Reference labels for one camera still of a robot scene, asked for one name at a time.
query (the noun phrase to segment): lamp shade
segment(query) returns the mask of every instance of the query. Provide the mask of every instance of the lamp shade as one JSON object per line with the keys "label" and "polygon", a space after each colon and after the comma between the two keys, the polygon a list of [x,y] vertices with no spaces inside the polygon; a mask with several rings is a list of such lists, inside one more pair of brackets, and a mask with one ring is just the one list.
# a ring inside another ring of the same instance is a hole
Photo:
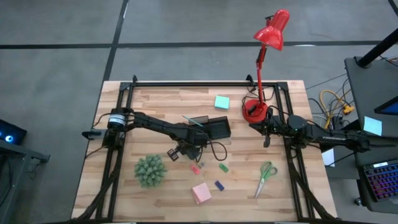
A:
{"label": "lamp shade", "polygon": [[290,14],[288,10],[279,9],[271,19],[269,25],[256,32],[256,34],[254,34],[254,38],[261,41],[263,44],[277,50],[282,50],[284,46],[282,31],[285,29],[285,26],[289,21],[289,17]]}

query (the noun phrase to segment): green succulent plant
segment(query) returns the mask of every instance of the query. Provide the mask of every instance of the green succulent plant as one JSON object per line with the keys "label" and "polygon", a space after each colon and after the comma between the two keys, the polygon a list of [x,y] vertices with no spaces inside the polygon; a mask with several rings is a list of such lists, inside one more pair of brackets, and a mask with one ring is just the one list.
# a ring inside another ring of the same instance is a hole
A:
{"label": "green succulent plant", "polygon": [[134,169],[134,177],[139,180],[141,187],[149,188],[158,186],[167,172],[160,155],[147,155],[140,158]]}

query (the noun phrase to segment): keyboard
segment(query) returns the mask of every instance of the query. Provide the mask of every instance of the keyboard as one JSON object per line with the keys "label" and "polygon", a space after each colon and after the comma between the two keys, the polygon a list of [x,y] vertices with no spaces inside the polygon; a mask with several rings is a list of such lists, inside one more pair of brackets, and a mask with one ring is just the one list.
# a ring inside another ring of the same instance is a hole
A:
{"label": "keyboard", "polygon": [[366,165],[363,171],[375,202],[398,197],[398,160]]}

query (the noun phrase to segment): light blue cube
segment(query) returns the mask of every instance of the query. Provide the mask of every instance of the light blue cube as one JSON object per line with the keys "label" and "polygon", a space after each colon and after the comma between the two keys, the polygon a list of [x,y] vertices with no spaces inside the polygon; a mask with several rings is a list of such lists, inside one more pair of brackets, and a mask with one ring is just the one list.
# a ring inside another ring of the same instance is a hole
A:
{"label": "light blue cube", "polygon": [[216,102],[214,103],[215,108],[228,109],[229,98],[224,96],[216,96]]}

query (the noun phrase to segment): gray floor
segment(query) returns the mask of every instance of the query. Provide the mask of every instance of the gray floor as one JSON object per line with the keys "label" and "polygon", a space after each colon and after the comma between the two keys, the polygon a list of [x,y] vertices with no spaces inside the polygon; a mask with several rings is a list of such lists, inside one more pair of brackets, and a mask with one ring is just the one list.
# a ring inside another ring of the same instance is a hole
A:
{"label": "gray floor", "polygon": [[[2,0],[0,45],[111,43],[122,2]],[[264,16],[279,8],[291,13],[286,41],[381,40],[398,24],[382,0],[130,0],[120,43],[254,41]],[[344,74],[344,58],[371,48],[270,50],[263,78],[304,80],[312,86]],[[257,47],[118,49],[110,80],[130,80],[133,74],[140,80],[242,80],[256,73],[257,54]],[[70,218],[87,146],[80,133],[92,123],[108,55],[109,49],[0,50],[0,119],[28,130],[26,146],[51,154],[34,180],[26,177],[14,223]],[[397,46],[384,54],[394,55]],[[318,99],[324,89],[336,91],[345,80],[311,88],[308,97]],[[319,112],[315,104],[311,107]],[[354,120],[355,113],[348,119]],[[353,205],[358,196],[353,180],[330,179],[330,185],[344,220],[394,223],[398,218]]]}

